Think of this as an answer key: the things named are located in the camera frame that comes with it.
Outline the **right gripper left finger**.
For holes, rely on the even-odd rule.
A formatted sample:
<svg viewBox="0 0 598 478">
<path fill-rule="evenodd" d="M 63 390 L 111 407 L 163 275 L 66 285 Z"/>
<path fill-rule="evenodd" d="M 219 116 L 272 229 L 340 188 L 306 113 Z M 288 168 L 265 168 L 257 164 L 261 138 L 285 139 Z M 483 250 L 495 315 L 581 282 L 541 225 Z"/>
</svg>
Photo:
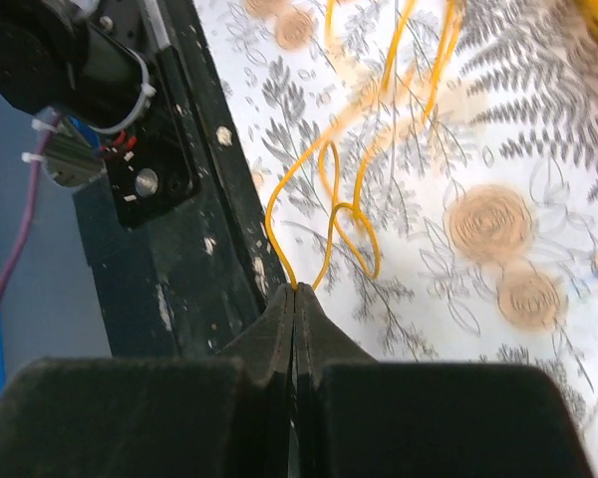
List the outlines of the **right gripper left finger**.
<svg viewBox="0 0 598 478">
<path fill-rule="evenodd" d="M 0 395 L 0 477 L 284 477 L 294 296 L 217 356 L 40 359 Z"/>
</svg>

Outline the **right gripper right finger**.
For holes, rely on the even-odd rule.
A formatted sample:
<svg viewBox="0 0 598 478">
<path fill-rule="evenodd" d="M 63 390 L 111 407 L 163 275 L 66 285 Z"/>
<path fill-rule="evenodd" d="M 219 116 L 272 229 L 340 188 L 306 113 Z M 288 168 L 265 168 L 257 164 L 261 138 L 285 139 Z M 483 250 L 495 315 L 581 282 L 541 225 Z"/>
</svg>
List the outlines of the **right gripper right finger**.
<svg viewBox="0 0 598 478">
<path fill-rule="evenodd" d="M 304 477 L 589 477 L 555 382 L 526 364 L 379 362 L 294 295 Z"/>
</svg>

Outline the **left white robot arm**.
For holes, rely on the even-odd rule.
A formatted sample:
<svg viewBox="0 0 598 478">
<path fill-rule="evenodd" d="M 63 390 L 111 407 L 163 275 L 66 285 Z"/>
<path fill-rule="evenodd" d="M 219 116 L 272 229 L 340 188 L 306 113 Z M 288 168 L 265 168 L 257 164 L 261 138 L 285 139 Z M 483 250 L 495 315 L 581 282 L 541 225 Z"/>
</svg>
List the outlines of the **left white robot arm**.
<svg viewBox="0 0 598 478">
<path fill-rule="evenodd" d="M 0 95 L 35 115 L 45 108 L 112 135 L 150 107 L 150 64 L 103 24 L 104 1 L 0 1 Z"/>
</svg>

